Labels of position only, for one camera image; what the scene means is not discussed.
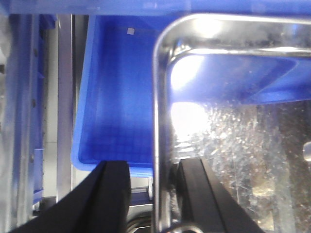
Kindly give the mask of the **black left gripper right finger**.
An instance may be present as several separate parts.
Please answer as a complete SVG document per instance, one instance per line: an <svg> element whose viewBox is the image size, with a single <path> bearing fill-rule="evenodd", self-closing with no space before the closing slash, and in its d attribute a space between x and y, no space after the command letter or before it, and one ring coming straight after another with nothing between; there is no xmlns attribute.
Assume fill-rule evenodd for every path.
<svg viewBox="0 0 311 233"><path fill-rule="evenodd" d="M232 198L202 158L183 159L177 170L181 222L205 233L261 233L263 230Z"/></svg>

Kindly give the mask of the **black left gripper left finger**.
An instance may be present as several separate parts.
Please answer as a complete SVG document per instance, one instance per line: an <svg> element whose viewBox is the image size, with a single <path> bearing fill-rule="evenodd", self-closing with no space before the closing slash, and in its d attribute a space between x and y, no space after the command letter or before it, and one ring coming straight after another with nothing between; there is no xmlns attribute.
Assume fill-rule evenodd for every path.
<svg viewBox="0 0 311 233"><path fill-rule="evenodd" d="M129 165L102 161L69 194L15 233L124 233L131 201Z"/></svg>

